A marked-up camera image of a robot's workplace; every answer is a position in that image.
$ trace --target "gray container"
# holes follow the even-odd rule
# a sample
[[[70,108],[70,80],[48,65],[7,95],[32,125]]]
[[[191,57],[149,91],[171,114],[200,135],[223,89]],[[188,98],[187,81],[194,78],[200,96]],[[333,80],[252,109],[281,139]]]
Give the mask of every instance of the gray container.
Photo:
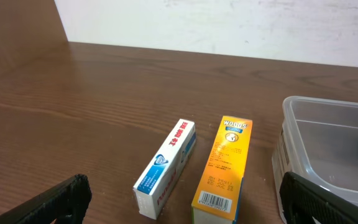
[[[293,171],[358,206],[358,103],[291,96],[272,163],[280,185]]]

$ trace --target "white wall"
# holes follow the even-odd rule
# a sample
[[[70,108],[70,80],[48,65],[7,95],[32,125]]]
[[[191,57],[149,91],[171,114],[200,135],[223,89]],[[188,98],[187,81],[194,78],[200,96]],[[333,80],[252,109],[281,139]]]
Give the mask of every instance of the white wall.
[[[358,0],[55,0],[69,41],[358,67]]]

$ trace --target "orange box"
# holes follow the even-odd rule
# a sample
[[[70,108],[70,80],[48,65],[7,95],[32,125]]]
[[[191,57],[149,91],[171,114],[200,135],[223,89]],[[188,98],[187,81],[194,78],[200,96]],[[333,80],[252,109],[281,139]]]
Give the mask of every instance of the orange box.
[[[252,121],[223,116],[191,204],[193,223],[235,223]]]

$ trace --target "toothpaste box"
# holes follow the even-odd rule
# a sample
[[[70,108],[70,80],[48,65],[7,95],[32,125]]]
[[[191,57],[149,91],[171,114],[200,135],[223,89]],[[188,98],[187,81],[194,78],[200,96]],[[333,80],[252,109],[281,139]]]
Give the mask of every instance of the toothpaste box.
[[[194,122],[180,119],[134,185],[140,214],[157,219],[195,142]]]
[[[223,116],[193,202],[193,223],[235,223],[252,121]]]

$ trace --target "wood grain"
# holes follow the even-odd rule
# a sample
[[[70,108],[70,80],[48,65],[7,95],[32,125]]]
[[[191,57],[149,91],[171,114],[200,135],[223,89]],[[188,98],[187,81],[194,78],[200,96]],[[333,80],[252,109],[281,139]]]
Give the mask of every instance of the wood grain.
[[[53,0],[0,0],[0,77],[65,42]]]
[[[222,115],[254,121],[238,223],[280,223],[271,155],[292,95],[358,102],[358,68],[70,43],[0,80],[0,214],[75,173],[85,223],[155,223],[132,186],[179,118],[198,142],[158,223],[190,204]]]

